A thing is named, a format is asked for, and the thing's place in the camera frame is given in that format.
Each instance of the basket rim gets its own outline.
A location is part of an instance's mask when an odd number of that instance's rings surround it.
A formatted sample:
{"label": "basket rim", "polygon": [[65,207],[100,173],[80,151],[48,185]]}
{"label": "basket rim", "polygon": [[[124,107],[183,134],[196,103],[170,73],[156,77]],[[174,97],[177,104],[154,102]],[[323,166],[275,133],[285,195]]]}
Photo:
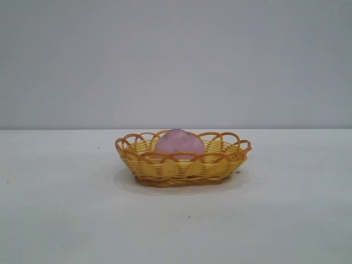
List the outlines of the basket rim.
{"label": "basket rim", "polygon": [[[224,158],[227,159],[228,161],[231,161],[230,158],[233,156],[237,156],[237,158],[240,158],[241,160],[246,160],[246,154],[252,149],[251,147],[251,142],[249,140],[240,140],[240,137],[232,132],[223,132],[223,133],[218,133],[218,132],[205,132],[205,133],[201,133],[201,134],[195,134],[192,132],[189,132],[195,136],[197,136],[200,140],[202,141],[207,141],[207,142],[211,142],[211,141],[216,141],[216,142],[220,142],[223,143],[225,145],[227,145],[227,149],[237,145],[237,148],[228,153],[225,154],[223,152],[211,152],[211,153],[204,153],[201,155],[192,153],[192,152],[177,152],[177,153],[173,153],[173,154],[166,154],[166,153],[162,153],[162,152],[157,152],[157,151],[146,151],[143,153],[138,153],[136,151],[131,151],[127,148],[125,148],[125,144],[127,145],[127,147],[131,146],[131,145],[135,145],[135,144],[150,144],[153,142],[153,140],[158,140],[160,139],[162,136],[162,134],[165,134],[166,132],[170,131],[170,129],[168,130],[161,130],[157,133],[153,133],[153,132],[144,132],[141,134],[128,134],[123,138],[119,138],[115,141],[115,147],[118,151],[118,153],[121,155],[121,158],[123,159],[126,154],[130,154],[132,156],[135,156],[136,158],[143,160],[149,164],[156,164],[155,160],[150,160],[148,159],[148,157],[155,157],[155,156],[159,156],[162,157],[159,160],[159,164],[164,163],[167,160],[171,160],[174,162],[195,162],[197,160],[200,160],[202,163],[207,163],[205,161],[205,157],[208,156],[218,156],[217,159],[215,159],[212,163],[218,163],[221,160],[223,160]],[[152,135],[152,139],[145,139],[143,137],[143,135]],[[213,135],[214,137],[211,140],[204,140],[201,137],[203,136],[207,136],[207,135]],[[236,142],[235,143],[229,143],[227,141],[224,141],[224,136],[226,135],[230,135],[236,138]],[[134,138],[134,142],[129,142],[128,139],[129,138]],[[247,148],[242,149],[240,147],[241,144],[247,144]],[[193,156],[192,159],[177,159],[176,156],[178,155],[189,155],[189,156]]]}

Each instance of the wicker basket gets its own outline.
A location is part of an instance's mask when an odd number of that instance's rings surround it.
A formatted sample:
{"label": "wicker basket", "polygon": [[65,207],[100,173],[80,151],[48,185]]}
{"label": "wicker basket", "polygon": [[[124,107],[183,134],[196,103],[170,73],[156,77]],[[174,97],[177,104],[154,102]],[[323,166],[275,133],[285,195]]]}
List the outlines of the wicker basket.
{"label": "wicker basket", "polygon": [[[155,187],[219,184],[247,159],[251,142],[240,140],[236,134],[208,132],[196,135],[205,154],[178,152],[172,155],[154,151],[157,141],[169,130],[158,133],[129,134],[115,142],[121,159],[143,184]],[[232,137],[235,142],[225,142]],[[192,155],[189,160],[178,160],[177,155]]]}

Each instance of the pink object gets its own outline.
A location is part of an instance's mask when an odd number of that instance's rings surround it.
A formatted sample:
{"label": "pink object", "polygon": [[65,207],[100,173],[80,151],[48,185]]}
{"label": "pink object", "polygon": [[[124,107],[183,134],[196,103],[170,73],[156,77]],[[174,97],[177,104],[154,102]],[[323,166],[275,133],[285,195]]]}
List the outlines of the pink object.
{"label": "pink object", "polygon": [[[195,154],[204,154],[205,148],[203,142],[194,134],[181,129],[173,129],[164,134],[155,146],[155,151],[166,154],[177,152],[192,152]],[[179,160],[190,160],[191,155],[176,155]]]}

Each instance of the oval basket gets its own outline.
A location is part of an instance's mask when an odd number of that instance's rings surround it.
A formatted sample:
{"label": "oval basket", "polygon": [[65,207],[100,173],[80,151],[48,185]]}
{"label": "oval basket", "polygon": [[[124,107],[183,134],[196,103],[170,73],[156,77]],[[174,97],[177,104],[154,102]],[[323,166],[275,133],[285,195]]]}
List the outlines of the oval basket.
{"label": "oval basket", "polygon": [[[207,132],[198,136],[205,153],[178,152],[172,155],[154,151],[157,141],[169,130],[129,134],[115,142],[117,151],[138,181],[148,186],[171,187],[219,184],[247,160],[251,142],[231,132]],[[175,158],[192,155],[192,159]]]}

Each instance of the white backdrop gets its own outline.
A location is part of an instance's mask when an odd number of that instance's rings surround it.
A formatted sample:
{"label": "white backdrop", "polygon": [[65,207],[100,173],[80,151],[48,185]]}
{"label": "white backdrop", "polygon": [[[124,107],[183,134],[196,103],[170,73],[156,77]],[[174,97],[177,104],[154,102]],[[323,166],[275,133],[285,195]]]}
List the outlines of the white backdrop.
{"label": "white backdrop", "polygon": [[0,128],[352,127],[351,0],[1,0]]}

